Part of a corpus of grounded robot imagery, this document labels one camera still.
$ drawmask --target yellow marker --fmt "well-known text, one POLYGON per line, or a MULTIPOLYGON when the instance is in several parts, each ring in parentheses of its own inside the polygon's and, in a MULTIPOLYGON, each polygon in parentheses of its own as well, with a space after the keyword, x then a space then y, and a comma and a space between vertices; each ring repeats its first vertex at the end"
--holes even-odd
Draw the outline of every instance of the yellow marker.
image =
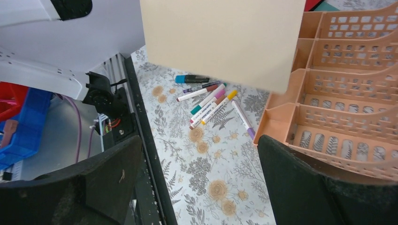
POLYGON ((205 118, 203 118, 202 120, 202 124, 205 125, 207 122, 209 122, 209 120, 216 115, 224 106, 227 105, 227 103, 233 98, 235 97, 235 95, 237 94, 236 90, 233 90, 222 102, 220 102, 219 105, 216 106, 216 108, 214 108, 205 118))

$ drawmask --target floral pattern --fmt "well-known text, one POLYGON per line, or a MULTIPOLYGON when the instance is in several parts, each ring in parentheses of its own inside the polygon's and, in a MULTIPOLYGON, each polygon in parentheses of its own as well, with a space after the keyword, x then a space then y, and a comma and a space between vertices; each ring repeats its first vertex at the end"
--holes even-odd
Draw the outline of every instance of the floral pattern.
MULTIPOLYGON (((340 10, 382 8, 394 1, 326 0, 340 10)), ((197 86, 175 83, 176 75, 188 73, 149 63, 145 46, 131 56, 178 223, 276 224, 257 149, 232 105, 190 130, 190 111, 207 95, 177 102, 184 89, 197 86)), ((226 92, 232 90, 256 130, 269 92, 228 84, 226 92)), ((307 138, 303 134, 300 145, 307 145, 307 138)), ((332 145, 329 151, 335 152, 332 145)))

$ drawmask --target red wire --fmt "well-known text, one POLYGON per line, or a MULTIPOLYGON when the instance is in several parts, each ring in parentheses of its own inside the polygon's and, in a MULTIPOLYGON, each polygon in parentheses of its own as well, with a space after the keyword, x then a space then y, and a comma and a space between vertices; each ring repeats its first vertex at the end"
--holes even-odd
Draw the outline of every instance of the red wire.
POLYGON ((115 125, 112 125, 112 126, 111 126, 111 128, 115 128, 115 127, 117 127, 117 126, 120 124, 120 121, 122 121, 122 120, 121 120, 121 119, 119 119, 115 125))
POLYGON ((114 121, 111 122, 111 124, 114 124, 116 121, 119 121, 120 118, 115 119, 114 121))

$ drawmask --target blue plastic bin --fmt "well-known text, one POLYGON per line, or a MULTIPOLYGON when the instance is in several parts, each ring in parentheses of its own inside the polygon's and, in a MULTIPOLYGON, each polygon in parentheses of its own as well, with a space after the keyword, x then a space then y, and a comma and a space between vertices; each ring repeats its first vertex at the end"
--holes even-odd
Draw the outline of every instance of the blue plastic bin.
MULTIPOLYGON (((16 132, 10 144, 0 149, 0 170, 37 153, 51 96, 51 92, 29 88, 21 112, 12 118, 18 121, 16 132)), ((0 122, 0 131, 4 125, 5 121, 0 122)))

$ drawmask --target beige paper sheet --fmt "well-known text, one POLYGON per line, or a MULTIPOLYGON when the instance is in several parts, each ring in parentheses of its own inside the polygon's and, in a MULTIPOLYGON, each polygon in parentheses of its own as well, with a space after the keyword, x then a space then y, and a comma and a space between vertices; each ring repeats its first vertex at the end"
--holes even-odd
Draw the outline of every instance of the beige paper sheet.
POLYGON ((287 89, 306 0, 140 0, 148 61, 287 89))

